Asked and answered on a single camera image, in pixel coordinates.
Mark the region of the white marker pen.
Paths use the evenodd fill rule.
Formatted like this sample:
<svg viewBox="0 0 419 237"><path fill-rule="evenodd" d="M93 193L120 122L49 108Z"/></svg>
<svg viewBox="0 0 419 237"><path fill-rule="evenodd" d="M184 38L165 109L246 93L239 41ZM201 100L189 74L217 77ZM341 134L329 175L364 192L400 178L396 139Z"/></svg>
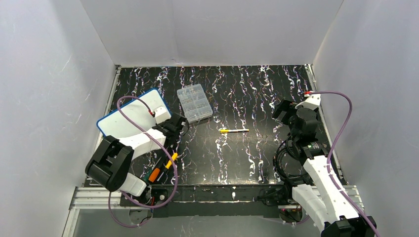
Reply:
<svg viewBox="0 0 419 237"><path fill-rule="evenodd" d="M249 129L229 129L230 133L241 133L241 132L249 132Z"/></svg>

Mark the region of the blue-framed whiteboard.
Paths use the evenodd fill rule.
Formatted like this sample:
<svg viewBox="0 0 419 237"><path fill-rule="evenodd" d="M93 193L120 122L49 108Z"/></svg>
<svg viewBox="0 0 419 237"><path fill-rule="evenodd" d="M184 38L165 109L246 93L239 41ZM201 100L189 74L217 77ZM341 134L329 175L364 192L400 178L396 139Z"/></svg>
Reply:
<svg viewBox="0 0 419 237"><path fill-rule="evenodd" d="M128 99L127 102L123 102L121 106L122 112L143 129L148 130L163 119L171 117L172 113L170 109L156 88L146 91L139 96L139 99L144 101L147 106L150 107L151 111L164 108L168 112L167 116L163 116L158 112L156 115L157 120L155 120L148 112L147 106L140 101ZM103 136L111 135L115 138L125 138L141 133L141 130L130 123L118 110L114 110L105 117L99 119L96 126Z"/></svg>

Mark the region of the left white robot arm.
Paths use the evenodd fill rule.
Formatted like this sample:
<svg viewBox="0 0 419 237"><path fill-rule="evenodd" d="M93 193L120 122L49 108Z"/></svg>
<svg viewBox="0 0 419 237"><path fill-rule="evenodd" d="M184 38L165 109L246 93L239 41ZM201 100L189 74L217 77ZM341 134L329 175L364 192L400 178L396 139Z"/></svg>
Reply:
<svg viewBox="0 0 419 237"><path fill-rule="evenodd" d="M185 117L173 114L146 132L131 137L118 139L105 136L86 165L86 175L110 192L122 191L135 197L141 196L147 184L129 173L131 161L162 147L168 149L177 142L186 122Z"/></svg>

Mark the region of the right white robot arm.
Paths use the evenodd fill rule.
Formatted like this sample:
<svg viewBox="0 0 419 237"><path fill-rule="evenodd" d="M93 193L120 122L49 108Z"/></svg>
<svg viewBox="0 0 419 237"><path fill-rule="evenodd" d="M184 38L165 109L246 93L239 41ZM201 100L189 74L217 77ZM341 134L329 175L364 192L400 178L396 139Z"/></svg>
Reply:
<svg viewBox="0 0 419 237"><path fill-rule="evenodd" d="M283 100L275 106L272 117L290 129L274 157L275 171L284 179L282 195L307 212L323 237L373 237L375 220L363 217L343 185L336 182L327 158L329 152L316 138L319 105L320 99L315 98L314 102L307 99L299 104ZM286 175L282 168L285 154L298 160L306 173Z"/></svg>

